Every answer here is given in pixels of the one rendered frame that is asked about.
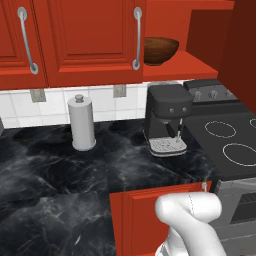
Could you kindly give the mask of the brown wooden bowl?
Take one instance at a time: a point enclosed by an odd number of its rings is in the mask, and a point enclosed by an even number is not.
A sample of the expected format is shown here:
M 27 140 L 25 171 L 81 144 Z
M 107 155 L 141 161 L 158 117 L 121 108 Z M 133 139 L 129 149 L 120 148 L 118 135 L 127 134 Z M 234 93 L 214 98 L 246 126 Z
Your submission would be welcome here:
M 149 66 L 159 66 L 172 58 L 179 48 L 175 39 L 162 37 L 147 37 L 144 40 L 144 63 Z

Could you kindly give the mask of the red base cabinet door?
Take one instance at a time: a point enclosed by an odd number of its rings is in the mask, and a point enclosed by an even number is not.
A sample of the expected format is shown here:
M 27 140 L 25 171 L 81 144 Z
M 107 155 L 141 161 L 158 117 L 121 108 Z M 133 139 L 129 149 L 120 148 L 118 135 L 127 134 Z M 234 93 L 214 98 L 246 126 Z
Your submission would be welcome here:
M 154 256 L 168 234 L 155 215 L 155 201 L 164 194 L 209 191 L 211 181 L 110 194 L 117 256 Z

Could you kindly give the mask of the red upper cabinet door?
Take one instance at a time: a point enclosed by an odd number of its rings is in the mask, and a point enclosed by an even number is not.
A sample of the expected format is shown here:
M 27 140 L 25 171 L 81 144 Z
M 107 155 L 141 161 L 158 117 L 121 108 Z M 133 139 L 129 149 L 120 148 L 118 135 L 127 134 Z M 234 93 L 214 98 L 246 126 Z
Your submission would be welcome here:
M 34 0 L 51 87 L 115 85 L 143 80 L 146 0 Z M 134 70 L 140 7 L 140 68 Z
M 38 73 L 30 70 L 30 62 L 22 33 L 18 9 L 27 12 L 24 21 L 32 62 Z M 47 88 L 42 47 L 33 0 L 0 0 L 0 90 Z

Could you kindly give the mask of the open red cabinet shelf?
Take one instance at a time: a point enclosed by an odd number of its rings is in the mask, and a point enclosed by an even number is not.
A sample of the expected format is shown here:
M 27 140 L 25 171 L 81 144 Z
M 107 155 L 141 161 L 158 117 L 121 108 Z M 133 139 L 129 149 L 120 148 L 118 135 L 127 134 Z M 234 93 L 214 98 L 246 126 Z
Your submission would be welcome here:
M 175 55 L 160 66 L 144 66 L 145 81 L 216 78 L 233 0 L 147 0 L 146 37 L 179 41 Z

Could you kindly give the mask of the open red cabinet door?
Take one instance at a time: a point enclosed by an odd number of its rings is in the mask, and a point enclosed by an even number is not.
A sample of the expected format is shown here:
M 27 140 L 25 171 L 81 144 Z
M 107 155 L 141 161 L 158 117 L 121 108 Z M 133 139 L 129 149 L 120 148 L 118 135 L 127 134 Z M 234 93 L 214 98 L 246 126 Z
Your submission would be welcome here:
M 256 0 L 234 0 L 218 80 L 256 114 Z

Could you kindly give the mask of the dark grey coffee machine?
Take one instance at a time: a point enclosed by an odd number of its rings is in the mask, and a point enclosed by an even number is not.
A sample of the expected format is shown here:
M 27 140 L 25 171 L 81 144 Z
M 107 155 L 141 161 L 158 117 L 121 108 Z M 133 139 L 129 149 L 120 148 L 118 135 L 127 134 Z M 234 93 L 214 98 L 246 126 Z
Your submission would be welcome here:
M 147 88 L 144 137 L 158 157 L 186 153 L 183 119 L 191 114 L 193 96 L 179 83 L 150 83 Z

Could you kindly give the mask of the white paper towel holder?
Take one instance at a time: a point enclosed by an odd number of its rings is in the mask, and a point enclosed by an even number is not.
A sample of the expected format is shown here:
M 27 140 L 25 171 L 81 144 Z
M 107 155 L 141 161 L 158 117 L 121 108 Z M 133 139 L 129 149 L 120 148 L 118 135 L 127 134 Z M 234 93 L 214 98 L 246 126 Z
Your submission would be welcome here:
M 77 94 L 68 101 L 72 145 L 78 151 L 88 151 L 96 145 L 92 100 Z

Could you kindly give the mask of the black electric stove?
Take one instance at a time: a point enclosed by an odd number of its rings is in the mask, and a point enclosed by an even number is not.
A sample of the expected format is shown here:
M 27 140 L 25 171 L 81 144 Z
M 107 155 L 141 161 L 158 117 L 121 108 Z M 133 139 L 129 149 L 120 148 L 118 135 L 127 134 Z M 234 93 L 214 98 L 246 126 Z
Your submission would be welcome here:
M 191 80 L 185 124 L 221 172 L 214 193 L 221 216 L 211 225 L 228 256 L 256 255 L 256 114 L 216 79 Z

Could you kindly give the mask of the grey wall power socket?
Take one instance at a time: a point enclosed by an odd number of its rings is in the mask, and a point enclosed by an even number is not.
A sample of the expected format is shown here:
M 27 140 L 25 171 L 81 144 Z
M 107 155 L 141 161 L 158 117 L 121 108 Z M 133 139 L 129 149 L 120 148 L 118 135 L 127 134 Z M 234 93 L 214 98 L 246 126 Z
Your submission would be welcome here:
M 120 98 L 126 96 L 126 86 L 125 85 L 114 85 L 113 86 L 113 97 Z
M 46 101 L 45 91 L 43 89 L 31 89 L 30 95 L 33 103 Z

